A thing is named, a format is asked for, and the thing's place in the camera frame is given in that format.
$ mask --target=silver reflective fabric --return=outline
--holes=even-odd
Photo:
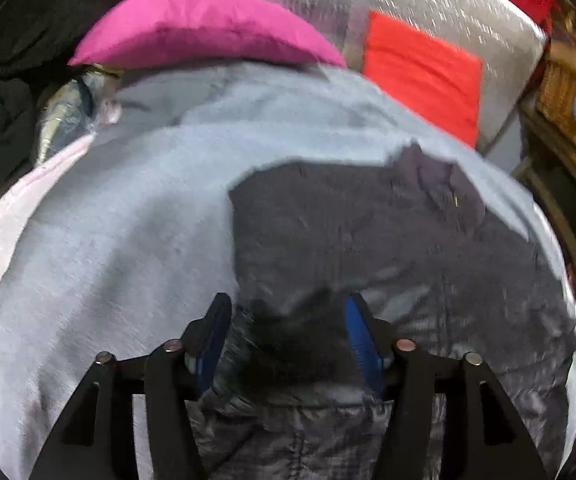
[[[311,23],[360,70],[369,10],[481,58],[478,149],[495,139],[542,56],[544,32],[508,0],[271,0]]]

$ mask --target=clothing pile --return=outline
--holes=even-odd
[[[8,478],[29,477],[99,351],[149,354],[216,292],[238,306],[212,389],[188,403],[210,477],[370,478],[392,407],[364,384],[330,301],[349,291],[430,352],[481,354],[553,478],[576,437],[576,322],[530,194],[275,4],[142,0],[140,23],[127,19],[138,1],[71,62],[140,68],[118,67],[112,98],[103,74],[63,87],[36,168],[0,194]],[[445,415],[438,397],[428,479]],[[134,432],[151,478],[140,396]]]
[[[38,104],[73,77],[66,62],[119,0],[6,0],[0,7],[0,187],[31,160]]]

